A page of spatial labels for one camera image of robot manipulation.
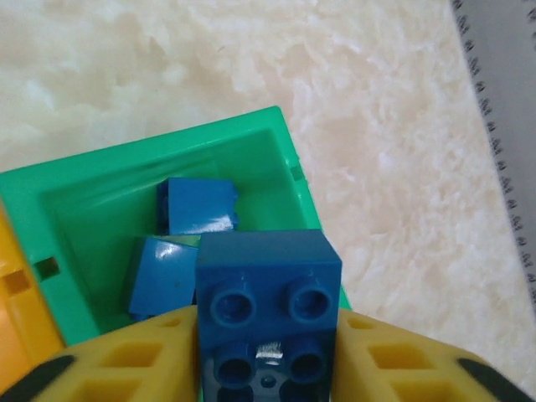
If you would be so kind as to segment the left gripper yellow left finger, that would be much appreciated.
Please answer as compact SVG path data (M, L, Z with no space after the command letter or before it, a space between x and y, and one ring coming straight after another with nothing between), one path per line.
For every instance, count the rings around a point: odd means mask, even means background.
M196 401L197 308L78 343L8 388L3 401Z

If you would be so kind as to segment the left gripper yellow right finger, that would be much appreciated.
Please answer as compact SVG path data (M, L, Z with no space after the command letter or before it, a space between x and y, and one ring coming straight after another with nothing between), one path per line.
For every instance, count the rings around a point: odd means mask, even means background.
M474 353L375 320L339 312L336 401L530 401Z

